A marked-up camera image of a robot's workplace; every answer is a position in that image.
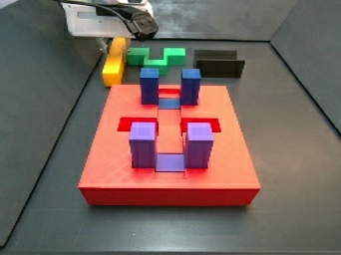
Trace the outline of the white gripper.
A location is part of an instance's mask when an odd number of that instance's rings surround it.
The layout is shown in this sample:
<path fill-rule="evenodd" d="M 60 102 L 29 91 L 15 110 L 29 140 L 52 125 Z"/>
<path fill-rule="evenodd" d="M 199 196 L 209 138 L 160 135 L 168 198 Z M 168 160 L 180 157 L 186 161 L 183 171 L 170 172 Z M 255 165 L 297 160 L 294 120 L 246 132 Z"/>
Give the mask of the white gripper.
<path fill-rule="evenodd" d="M 80 37 L 152 38 L 150 0 L 60 0 L 68 31 Z"/>

